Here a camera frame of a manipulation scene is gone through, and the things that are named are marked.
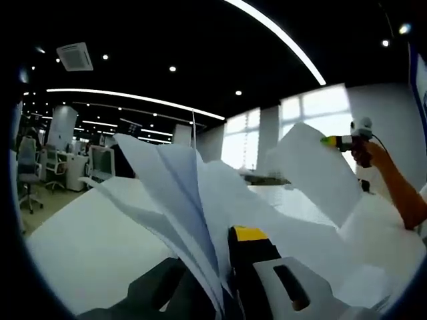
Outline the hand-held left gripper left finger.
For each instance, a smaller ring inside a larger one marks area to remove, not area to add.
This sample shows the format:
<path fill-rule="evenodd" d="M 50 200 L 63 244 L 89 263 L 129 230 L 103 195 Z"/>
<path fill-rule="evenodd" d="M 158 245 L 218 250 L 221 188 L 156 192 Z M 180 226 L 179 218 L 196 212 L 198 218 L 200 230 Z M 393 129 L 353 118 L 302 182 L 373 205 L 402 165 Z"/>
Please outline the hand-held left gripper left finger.
<path fill-rule="evenodd" d="M 209 297 L 181 259 L 167 258 L 129 284 L 127 296 L 78 319 L 215 319 Z"/>

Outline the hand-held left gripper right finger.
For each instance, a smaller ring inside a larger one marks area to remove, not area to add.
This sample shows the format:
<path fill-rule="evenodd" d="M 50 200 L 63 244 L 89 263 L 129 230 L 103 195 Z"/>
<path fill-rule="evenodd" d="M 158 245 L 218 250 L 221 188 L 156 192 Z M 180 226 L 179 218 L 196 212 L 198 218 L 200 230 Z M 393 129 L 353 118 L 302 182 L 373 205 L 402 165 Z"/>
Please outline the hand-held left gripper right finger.
<path fill-rule="evenodd" d="M 293 257 L 282 257 L 260 229 L 230 227 L 233 282 L 246 319 L 340 319 L 349 306 L 330 284 Z"/>

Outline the person's right hand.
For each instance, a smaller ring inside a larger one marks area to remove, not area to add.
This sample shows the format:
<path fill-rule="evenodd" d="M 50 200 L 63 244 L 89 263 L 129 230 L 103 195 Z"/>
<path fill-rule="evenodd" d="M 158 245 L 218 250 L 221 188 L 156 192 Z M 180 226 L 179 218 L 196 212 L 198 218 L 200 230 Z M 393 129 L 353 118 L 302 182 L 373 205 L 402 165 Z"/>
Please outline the person's right hand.
<path fill-rule="evenodd" d="M 351 148 L 351 154 L 357 165 L 363 168 L 372 166 L 373 160 L 372 151 L 375 150 L 377 144 L 363 140 L 356 140 Z"/>

